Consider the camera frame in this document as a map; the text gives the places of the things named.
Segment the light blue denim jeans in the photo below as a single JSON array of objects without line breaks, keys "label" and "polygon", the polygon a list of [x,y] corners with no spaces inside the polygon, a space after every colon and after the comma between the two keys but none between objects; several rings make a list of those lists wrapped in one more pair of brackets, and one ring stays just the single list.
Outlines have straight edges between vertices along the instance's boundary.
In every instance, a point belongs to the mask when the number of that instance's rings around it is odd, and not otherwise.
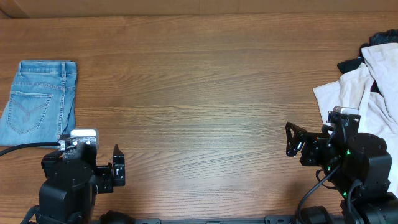
[{"label": "light blue denim jeans", "polygon": [[1,116],[1,145],[56,142],[75,129],[77,63],[23,60]]}]

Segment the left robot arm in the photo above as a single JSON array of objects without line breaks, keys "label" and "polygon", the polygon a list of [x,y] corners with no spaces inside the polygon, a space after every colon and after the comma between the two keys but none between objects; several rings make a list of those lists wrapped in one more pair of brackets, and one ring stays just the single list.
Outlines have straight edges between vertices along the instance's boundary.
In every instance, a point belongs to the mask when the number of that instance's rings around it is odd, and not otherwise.
[{"label": "left robot arm", "polygon": [[91,223],[98,194],[109,194],[126,184],[125,156],[117,145],[112,162],[96,164],[93,143],[74,142],[64,151],[47,154],[42,168],[47,180],[39,190],[39,204],[31,207],[22,223]]}]

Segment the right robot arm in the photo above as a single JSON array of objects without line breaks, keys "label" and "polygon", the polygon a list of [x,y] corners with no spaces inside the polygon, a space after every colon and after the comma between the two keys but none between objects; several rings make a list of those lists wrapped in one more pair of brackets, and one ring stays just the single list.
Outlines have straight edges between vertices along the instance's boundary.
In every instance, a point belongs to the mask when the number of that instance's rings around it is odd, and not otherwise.
[{"label": "right robot arm", "polygon": [[[358,114],[331,111],[319,133],[286,124],[286,155],[301,153],[301,165],[317,166],[325,174],[299,202],[298,223],[397,223],[397,197],[388,190],[392,157],[383,138],[358,131],[360,119]],[[342,217],[333,217],[322,206],[303,208],[326,181],[343,197]]]}]

